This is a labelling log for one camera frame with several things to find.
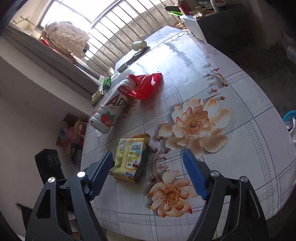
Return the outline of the floral plastic tablecloth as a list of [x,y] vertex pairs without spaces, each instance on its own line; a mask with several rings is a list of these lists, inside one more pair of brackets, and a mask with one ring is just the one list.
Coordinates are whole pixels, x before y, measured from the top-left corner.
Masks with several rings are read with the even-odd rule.
[[183,152],[223,176],[249,178],[266,218],[295,187],[295,147],[257,83],[213,46],[172,27],[147,38],[150,51],[112,77],[162,73],[148,99],[134,100],[107,134],[87,127],[81,167],[116,153],[121,138],[147,133],[152,153],[137,183],[108,175],[92,201],[100,225],[120,238],[186,240],[204,200],[195,193]]

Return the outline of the yellow snack wrapper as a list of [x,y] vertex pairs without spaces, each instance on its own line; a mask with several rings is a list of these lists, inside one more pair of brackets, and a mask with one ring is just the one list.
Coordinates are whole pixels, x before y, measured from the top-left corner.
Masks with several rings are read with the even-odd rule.
[[150,139],[147,133],[120,139],[112,169],[112,176],[115,179],[137,182],[151,153]]

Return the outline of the green snack packet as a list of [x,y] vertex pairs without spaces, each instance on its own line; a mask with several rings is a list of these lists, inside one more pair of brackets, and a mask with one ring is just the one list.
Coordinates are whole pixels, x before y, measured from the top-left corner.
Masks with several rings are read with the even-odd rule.
[[104,79],[103,84],[102,84],[102,90],[106,91],[111,87],[111,77],[107,77]]

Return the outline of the white AD milk bottle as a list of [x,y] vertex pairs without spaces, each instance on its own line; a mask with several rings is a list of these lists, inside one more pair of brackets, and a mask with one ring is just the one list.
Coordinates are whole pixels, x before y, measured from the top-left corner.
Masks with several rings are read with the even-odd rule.
[[124,80],[115,85],[95,108],[89,124],[103,134],[107,134],[113,123],[119,118],[127,105],[130,94],[137,87],[136,76],[129,74]]

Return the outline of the red plastic bag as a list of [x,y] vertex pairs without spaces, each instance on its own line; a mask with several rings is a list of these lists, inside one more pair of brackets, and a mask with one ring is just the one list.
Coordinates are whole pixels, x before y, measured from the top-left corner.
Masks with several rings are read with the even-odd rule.
[[158,88],[163,78],[162,73],[144,74],[127,76],[136,83],[136,87],[128,94],[134,99],[144,100]]

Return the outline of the red gift bag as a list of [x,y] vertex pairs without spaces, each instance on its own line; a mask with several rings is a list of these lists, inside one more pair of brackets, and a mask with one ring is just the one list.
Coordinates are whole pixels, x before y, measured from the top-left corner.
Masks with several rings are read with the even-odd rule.
[[64,157],[71,155],[72,148],[82,150],[86,135],[88,116],[67,113],[58,131],[56,145],[63,151]]

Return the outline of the dark grey cabinet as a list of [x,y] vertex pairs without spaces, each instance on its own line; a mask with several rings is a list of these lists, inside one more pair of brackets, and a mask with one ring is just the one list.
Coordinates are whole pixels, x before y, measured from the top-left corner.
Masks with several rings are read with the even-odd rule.
[[195,22],[197,29],[191,32],[193,36],[221,52],[243,48],[252,40],[249,18],[241,4],[206,15]]

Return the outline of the yellow-green snack packet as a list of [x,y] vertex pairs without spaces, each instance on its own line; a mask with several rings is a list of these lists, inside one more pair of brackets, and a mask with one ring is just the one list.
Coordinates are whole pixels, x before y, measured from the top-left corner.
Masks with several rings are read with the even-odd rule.
[[104,95],[103,89],[97,90],[93,95],[92,95],[92,106],[95,106],[95,104],[101,99],[101,97]]

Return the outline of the quilted beige jacket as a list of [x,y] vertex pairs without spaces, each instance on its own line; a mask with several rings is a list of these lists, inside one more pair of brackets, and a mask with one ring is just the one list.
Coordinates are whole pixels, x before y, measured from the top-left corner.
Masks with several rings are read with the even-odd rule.
[[84,58],[90,39],[88,33],[69,21],[53,22],[44,27],[46,37],[60,49],[78,58]]

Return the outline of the white paper cup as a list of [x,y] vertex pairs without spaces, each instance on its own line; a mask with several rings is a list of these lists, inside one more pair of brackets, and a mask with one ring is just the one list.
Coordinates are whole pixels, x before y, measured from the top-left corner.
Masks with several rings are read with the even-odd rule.
[[138,51],[147,47],[146,41],[135,41],[132,43],[132,49]]

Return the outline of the blue plastic trash basket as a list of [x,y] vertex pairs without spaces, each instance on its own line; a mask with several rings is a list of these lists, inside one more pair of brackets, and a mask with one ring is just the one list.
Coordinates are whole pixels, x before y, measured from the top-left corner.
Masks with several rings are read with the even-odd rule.
[[284,123],[292,122],[293,119],[296,119],[296,111],[295,110],[290,110],[283,117]]

